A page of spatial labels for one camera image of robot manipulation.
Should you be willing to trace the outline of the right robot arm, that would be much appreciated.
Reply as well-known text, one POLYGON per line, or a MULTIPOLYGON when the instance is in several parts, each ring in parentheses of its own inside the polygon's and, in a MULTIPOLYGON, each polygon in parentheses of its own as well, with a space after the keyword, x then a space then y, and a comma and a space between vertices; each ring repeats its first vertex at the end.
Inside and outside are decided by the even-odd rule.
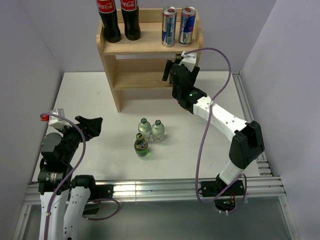
POLYGON ((229 194, 236 179, 265 150, 261 126, 231 114, 202 90, 194 87, 200 68, 183 60, 167 60, 163 81, 169 80, 172 96, 191 114, 197 115, 223 133, 230 141, 229 162, 218 175, 217 191, 229 194))

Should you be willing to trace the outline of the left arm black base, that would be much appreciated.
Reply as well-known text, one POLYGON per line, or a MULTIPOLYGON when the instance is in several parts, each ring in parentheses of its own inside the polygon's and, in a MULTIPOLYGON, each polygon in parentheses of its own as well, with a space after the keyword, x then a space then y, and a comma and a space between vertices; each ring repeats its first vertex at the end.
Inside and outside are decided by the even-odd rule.
MULTIPOLYGON (((95 199, 111 199, 113 197, 113 184, 98 184, 95 187, 95 192, 90 195, 89 200, 95 199)), ((83 215, 96 215, 100 209, 101 202, 87 203, 83 210, 83 215)))

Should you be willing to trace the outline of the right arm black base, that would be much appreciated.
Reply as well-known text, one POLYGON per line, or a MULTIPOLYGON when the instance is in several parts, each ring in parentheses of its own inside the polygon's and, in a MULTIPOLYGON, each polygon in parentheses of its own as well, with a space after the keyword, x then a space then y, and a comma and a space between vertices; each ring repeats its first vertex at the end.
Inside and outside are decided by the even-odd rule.
MULTIPOLYGON (((222 181, 201 181, 198 192, 204 198, 215 197, 227 185, 222 181)), ((234 210, 237 203, 236 197, 243 196, 245 193, 245 185, 242 180, 237 180, 230 186, 221 196, 226 198, 219 198, 214 200, 215 207, 220 211, 234 210)))

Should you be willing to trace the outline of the silver blue can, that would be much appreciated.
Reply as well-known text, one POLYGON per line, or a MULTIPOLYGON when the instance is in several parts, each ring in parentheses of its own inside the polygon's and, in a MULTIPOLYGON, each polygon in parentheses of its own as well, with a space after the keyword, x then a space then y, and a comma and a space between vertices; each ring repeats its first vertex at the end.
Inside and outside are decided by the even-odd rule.
POLYGON ((172 47, 175 44, 177 14, 177 9, 173 6, 162 9, 161 43, 165 47, 172 47))
POLYGON ((196 13, 196 9, 192 6, 185 6, 181 9, 178 42, 182 46, 189 46, 191 44, 196 13))

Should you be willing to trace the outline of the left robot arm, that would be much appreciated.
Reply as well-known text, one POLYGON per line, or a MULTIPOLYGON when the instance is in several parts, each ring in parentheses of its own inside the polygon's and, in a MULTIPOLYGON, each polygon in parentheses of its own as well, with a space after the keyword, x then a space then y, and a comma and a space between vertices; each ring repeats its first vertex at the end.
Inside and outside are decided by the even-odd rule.
POLYGON ((101 133, 103 118, 76 116, 77 124, 58 112, 43 113, 41 121, 56 129, 41 143, 40 172, 37 177, 41 202, 39 239, 75 240, 86 203, 98 188, 92 175, 72 176, 71 160, 80 144, 101 133))

